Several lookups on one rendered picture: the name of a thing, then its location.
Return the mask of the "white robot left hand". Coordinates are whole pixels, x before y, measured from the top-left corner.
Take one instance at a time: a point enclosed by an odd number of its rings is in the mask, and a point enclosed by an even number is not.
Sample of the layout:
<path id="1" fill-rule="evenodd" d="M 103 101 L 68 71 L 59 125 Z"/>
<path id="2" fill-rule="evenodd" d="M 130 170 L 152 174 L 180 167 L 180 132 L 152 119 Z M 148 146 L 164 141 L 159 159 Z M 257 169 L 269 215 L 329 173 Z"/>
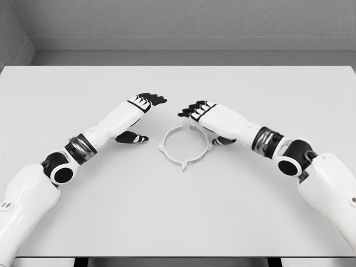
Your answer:
<path id="1" fill-rule="evenodd" d="M 97 150 L 102 148 L 109 139 L 114 139 L 134 125 L 148 111 L 167 102 L 162 96 L 141 93 L 122 102 L 104 117 L 97 126 L 87 130 L 84 136 Z"/>

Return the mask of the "wide white table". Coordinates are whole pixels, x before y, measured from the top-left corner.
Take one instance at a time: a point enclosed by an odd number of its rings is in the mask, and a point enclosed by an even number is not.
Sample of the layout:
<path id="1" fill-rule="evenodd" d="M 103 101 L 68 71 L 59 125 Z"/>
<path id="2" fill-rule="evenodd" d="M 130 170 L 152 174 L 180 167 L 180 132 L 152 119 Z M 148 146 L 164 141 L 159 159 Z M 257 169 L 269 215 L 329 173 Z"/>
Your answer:
<path id="1" fill-rule="evenodd" d="M 298 180 L 235 143 L 185 171 L 159 151 L 177 114 L 220 103 L 356 174 L 356 74 L 332 67 L 7 66 L 0 74 L 0 201 L 9 182 L 139 93 L 167 102 L 107 145 L 61 186 L 61 197 L 19 251 L 65 256 L 351 256 Z"/>

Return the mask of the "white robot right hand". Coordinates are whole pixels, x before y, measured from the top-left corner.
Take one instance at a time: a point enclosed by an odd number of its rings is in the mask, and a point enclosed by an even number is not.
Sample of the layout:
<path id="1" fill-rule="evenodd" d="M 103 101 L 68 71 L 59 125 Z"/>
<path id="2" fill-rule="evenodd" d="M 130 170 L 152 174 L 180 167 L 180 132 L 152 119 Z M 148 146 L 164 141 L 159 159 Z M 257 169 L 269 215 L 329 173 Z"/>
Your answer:
<path id="1" fill-rule="evenodd" d="M 235 111 L 210 101 L 197 101 L 178 113 L 179 117 L 191 118 L 203 128 L 218 135 L 213 143 L 231 144 L 238 139 L 238 129 L 248 121 Z"/>

